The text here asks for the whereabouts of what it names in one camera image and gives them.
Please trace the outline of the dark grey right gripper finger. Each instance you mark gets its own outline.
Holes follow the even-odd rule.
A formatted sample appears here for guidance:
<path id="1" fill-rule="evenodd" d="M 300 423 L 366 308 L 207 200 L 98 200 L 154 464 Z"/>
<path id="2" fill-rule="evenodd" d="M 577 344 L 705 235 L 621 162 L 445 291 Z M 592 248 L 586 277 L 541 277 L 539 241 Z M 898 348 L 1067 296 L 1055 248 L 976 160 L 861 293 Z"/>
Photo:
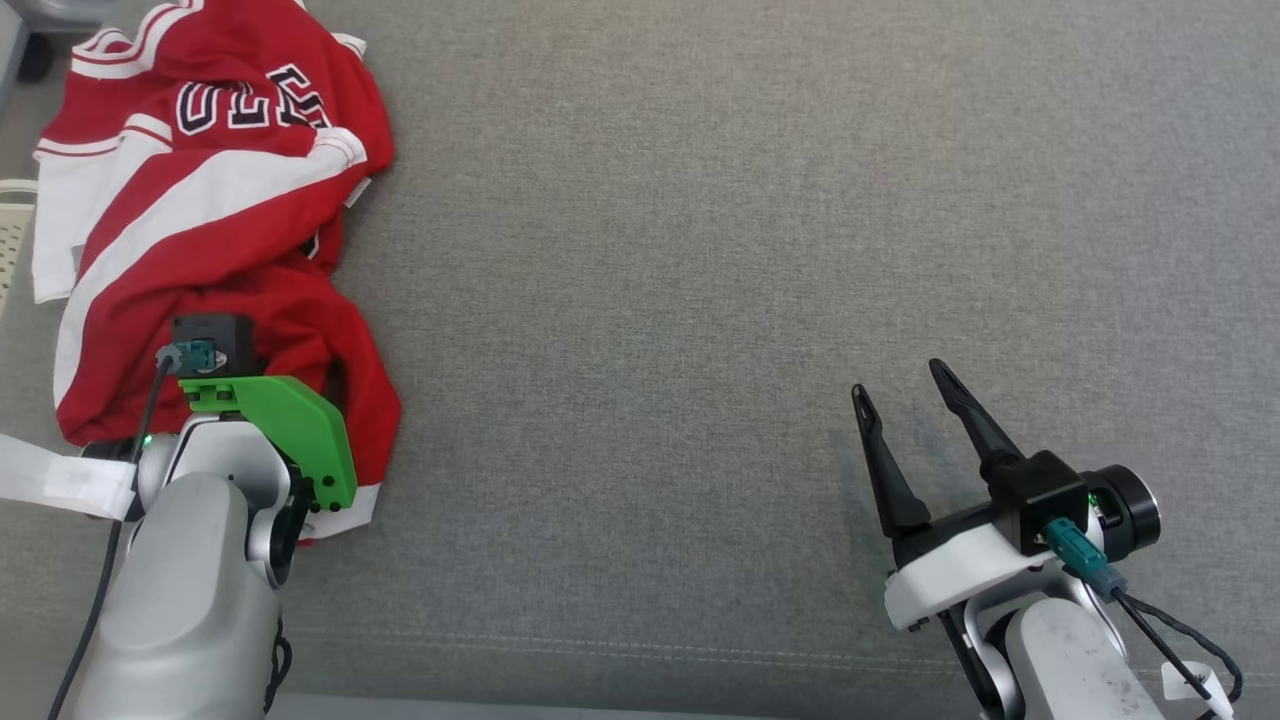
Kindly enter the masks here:
<path id="1" fill-rule="evenodd" d="M 931 512 L 911 491 L 884 442 L 881 415 L 864 386 L 852 387 L 852 409 L 883 536 L 910 536 L 928 527 Z"/>
<path id="2" fill-rule="evenodd" d="M 960 419 L 978 455 L 983 480 L 991 480 L 997 468 L 1025 460 L 1020 448 L 945 360 L 932 357 L 928 366 L 945 406 Z"/>

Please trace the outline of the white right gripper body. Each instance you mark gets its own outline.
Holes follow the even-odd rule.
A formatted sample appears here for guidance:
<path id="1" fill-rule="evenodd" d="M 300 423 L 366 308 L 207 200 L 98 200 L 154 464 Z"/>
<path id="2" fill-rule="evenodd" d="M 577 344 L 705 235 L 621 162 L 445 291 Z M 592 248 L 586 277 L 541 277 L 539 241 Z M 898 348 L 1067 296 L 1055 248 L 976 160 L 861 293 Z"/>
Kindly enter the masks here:
<path id="1" fill-rule="evenodd" d="M 897 630 L 1011 580 L 1057 557 L 1046 547 L 1025 556 L 991 524 L 988 503 L 933 523 L 943 542 L 908 560 L 884 582 L 884 610 Z"/>

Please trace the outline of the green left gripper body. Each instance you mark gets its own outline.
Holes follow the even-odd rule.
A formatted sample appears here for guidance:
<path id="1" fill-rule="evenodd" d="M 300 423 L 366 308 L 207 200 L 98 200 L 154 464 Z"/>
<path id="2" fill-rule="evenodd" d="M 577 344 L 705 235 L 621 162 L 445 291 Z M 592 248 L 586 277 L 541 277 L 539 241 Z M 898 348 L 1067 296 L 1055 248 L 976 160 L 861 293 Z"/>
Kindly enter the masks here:
<path id="1" fill-rule="evenodd" d="M 358 482 L 346 420 L 328 398 L 289 375 L 183 378 L 193 413 L 234 413 L 255 424 L 314 482 L 324 511 L 351 509 Z"/>

